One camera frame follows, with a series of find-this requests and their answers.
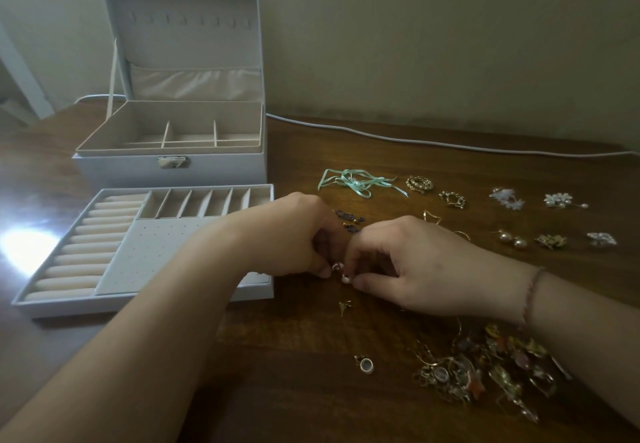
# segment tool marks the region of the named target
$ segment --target wooden table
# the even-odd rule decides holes
[[[0,424],[18,411],[76,350],[108,321],[84,316],[32,322],[8,304],[38,263],[36,245],[52,246],[93,193],[70,156],[100,124],[103,104],[70,107],[26,132],[0,137]],[[616,149],[597,143],[356,124],[365,131],[470,145],[560,152]],[[436,193],[377,188],[364,200],[347,188],[319,194],[335,209],[375,222],[425,208],[442,224],[467,232],[472,242],[549,270],[580,285],[640,306],[640,162],[634,157],[558,159],[504,156],[446,148],[400,145],[352,134],[322,131],[270,120],[269,180],[276,195],[316,193],[325,168],[364,168],[373,174],[425,175],[435,191],[456,191],[468,209],[445,208]],[[494,187],[516,189],[526,204],[512,212],[489,199]],[[586,210],[547,208],[546,193],[569,192]],[[531,242],[524,252],[498,242],[490,231],[506,229]],[[610,232],[619,246],[594,251],[587,232]],[[552,252],[532,242],[540,233],[569,236]],[[277,279],[275,299],[229,305],[213,355],[185,423],[184,441],[637,441],[638,432],[577,382],[561,382],[545,399],[525,397],[540,425],[514,419],[495,404],[497,391],[465,408],[441,400],[412,383],[419,368],[407,350],[416,338],[446,353],[454,319],[401,312],[356,293],[338,279],[308,276]],[[340,317],[338,301],[354,308]],[[376,370],[366,376],[353,356],[366,354]]]

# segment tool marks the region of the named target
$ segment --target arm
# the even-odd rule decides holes
[[[363,260],[372,254],[388,257],[389,276],[363,269]],[[367,226],[353,238],[345,258],[345,272],[357,289],[404,308],[514,325],[522,320],[537,270],[413,217]],[[544,273],[533,293],[527,331],[640,427],[638,328],[639,309]]]
[[[21,409],[0,440],[175,441],[245,274],[329,277],[328,261],[342,258],[347,240],[331,210],[302,194],[216,220]]]

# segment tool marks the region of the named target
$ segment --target turquoise ribbon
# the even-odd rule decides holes
[[[338,173],[339,175],[334,175],[332,177],[327,178],[326,176],[327,176],[327,173],[329,172]],[[355,176],[359,176],[364,180],[358,180],[355,178]],[[409,194],[407,194],[407,192],[391,184],[391,182],[396,180],[396,178],[397,177],[394,177],[393,179],[386,179],[384,177],[374,177],[372,174],[370,174],[366,170],[348,170],[347,169],[347,170],[340,171],[340,170],[331,170],[330,168],[327,168],[324,171],[322,180],[320,180],[320,183],[318,184],[318,190],[320,190],[322,187],[326,187],[327,185],[338,184],[338,185],[347,186],[348,188],[356,192],[356,194],[358,194],[361,197],[370,198],[371,191],[369,189],[374,185],[377,185],[378,187],[394,188],[398,192],[404,194],[405,197],[409,197]]]

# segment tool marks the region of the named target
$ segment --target jewelry box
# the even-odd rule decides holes
[[[258,0],[105,0],[127,102],[73,156],[96,188],[264,184]]]
[[[196,229],[271,201],[270,184],[100,190],[12,305],[31,318],[116,312]],[[273,278],[249,273],[231,300],[262,298]]]

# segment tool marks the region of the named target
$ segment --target bracelet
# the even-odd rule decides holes
[[[531,315],[531,306],[533,302],[533,293],[535,292],[536,285],[538,285],[538,281],[542,277],[542,274],[545,272],[545,267],[540,266],[536,271],[536,274],[533,275],[533,278],[529,282],[529,287],[527,288],[527,294],[524,298],[524,306],[522,308],[522,323],[520,324],[520,329],[524,332],[524,329],[529,324],[529,317]]]

